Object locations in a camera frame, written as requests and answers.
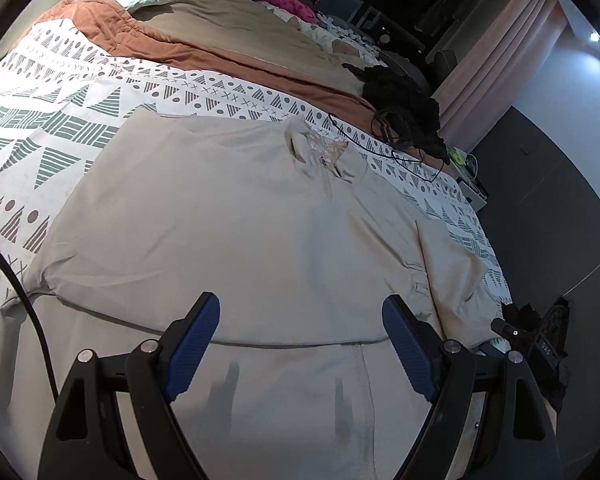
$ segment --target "black device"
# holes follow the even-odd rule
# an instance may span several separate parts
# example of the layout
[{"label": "black device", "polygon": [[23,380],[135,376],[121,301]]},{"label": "black device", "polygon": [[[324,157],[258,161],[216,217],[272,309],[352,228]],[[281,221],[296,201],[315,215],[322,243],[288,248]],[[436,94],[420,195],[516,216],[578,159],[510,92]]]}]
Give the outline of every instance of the black device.
[{"label": "black device", "polygon": [[559,297],[544,316],[526,304],[502,307],[504,319],[496,318],[491,329],[519,351],[533,372],[540,393],[560,414],[571,371],[564,362],[565,343],[573,301]]},{"label": "black device", "polygon": [[[203,293],[159,340],[129,354],[78,354],[54,409],[38,480],[136,480],[115,392],[131,396],[149,459],[160,480],[207,480],[170,409],[186,391],[219,321],[215,295]],[[432,403],[395,480],[443,480],[458,447],[474,392],[486,402],[464,476],[481,480],[562,478],[557,444],[534,377],[517,351],[473,354],[442,341],[400,296],[382,306],[382,322],[414,389]]]}]

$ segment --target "pink clothing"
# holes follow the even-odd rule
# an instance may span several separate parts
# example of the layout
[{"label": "pink clothing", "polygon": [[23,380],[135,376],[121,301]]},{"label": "pink clothing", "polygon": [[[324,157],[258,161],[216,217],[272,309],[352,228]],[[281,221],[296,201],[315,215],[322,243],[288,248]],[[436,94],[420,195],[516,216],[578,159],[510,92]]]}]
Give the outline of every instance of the pink clothing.
[{"label": "pink clothing", "polygon": [[298,0],[256,0],[257,2],[267,2],[268,4],[285,9],[286,12],[291,12],[301,20],[311,23],[312,25],[318,25],[320,21],[315,17],[314,12],[306,6],[304,3]]}]

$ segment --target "bed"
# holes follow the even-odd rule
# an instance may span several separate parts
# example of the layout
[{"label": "bed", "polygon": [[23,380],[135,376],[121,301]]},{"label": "bed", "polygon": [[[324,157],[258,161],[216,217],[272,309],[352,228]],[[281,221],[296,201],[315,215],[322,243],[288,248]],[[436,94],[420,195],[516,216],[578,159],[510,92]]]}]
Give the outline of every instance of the bed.
[{"label": "bed", "polygon": [[[450,260],[458,254],[479,263],[476,290],[493,300],[488,314],[497,315],[498,302],[510,302],[506,281],[455,181],[435,161],[427,165],[406,153],[387,158],[389,147],[369,135],[373,110],[357,95],[350,74],[268,10],[240,0],[196,1],[143,9],[140,21],[113,0],[63,0],[0,63],[0,250],[32,293],[58,381],[86,346],[104,355],[127,352],[164,329],[59,294],[42,280],[53,266],[40,266],[50,245],[45,238],[62,223],[54,220],[66,215],[68,200],[78,196],[92,168],[102,174],[96,160],[105,160],[100,154],[138,114],[266,121],[280,128],[300,119],[328,146],[349,137],[347,156],[363,161],[382,193],[398,196],[400,210],[446,227],[432,243],[448,239]],[[241,41],[226,33],[240,26],[226,21],[227,12],[216,12],[221,5],[250,16]],[[186,16],[178,22],[181,14]],[[205,35],[190,28],[193,23]],[[222,165],[215,171],[231,174]],[[146,199],[151,208],[151,197]],[[31,285],[36,276],[41,281]],[[429,277],[432,287],[434,279]],[[410,387],[385,336],[322,342],[251,344],[225,335],[212,343],[191,391],[174,406],[212,478],[236,470],[249,479],[393,477],[427,403]],[[52,409],[37,348],[0,273],[0,447],[23,478],[35,476]],[[36,409],[28,410],[32,399]],[[324,402],[314,409],[311,399]],[[126,423],[130,404],[120,403]],[[476,398],[464,452],[479,417]],[[280,436],[289,425],[294,437],[285,442]],[[150,478],[138,432],[129,426],[139,472]],[[327,437],[313,441],[315,434]]]},{"label": "bed", "polygon": [[322,26],[318,26],[307,23],[287,10],[267,2],[259,2],[259,4],[270,10],[285,23],[293,25],[329,53],[347,52],[348,56],[354,58],[354,62],[355,60],[362,60],[363,64],[367,66],[384,65],[384,62],[379,59],[380,49],[378,47],[364,43],[362,37],[352,29],[335,25],[331,16],[318,13],[317,17],[322,23]]}]

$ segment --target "beige shirt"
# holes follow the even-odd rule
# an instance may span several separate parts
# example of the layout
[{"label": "beige shirt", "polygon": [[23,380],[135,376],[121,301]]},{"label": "beige shirt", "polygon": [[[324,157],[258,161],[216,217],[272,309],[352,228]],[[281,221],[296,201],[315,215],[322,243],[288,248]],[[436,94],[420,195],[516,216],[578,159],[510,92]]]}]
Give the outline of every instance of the beige shirt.
[{"label": "beige shirt", "polygon": [[[297,118],[140,108],[69,197],[24,286],[59,381],[81,349],[129,352],[214,292],[220,325],[174,403],[209,477],[390,480],[429,404],[387,339],[382,301],[400,294],[471,346],[493,336],[498,315],[483,273],[353,147]],[[0,447],[27,479],[52,407],[45,381],[11,302],[0,312]],[[466,458],[479,416],[478,402]]]}]

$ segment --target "patterned bedsheet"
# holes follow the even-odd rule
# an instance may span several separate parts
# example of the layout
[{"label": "patterned bedsheet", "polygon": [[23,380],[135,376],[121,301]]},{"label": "patterned bedsheet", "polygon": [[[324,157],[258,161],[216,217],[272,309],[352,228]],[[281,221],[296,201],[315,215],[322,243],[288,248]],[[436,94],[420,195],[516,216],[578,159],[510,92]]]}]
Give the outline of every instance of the patterned bedsheet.
[{"label": "patterned bedsheet", "polygon": [[[265,121],[299,114],[321,134],[346,140],[324,111],[290,95],[217,72],[111,57],[68,19],[35,25],[0,64],[0,251],[19,278],[80,178],[138,107]],[[338,124],[375,152],[359,148],[373,171],[485,261],[486,285],[509,301],[493,249],[455,181],[434,179],[437,171],[408,156],[400,164],[382,158],[389,147]],[[0,272],[0,306],[8,293]]]}]

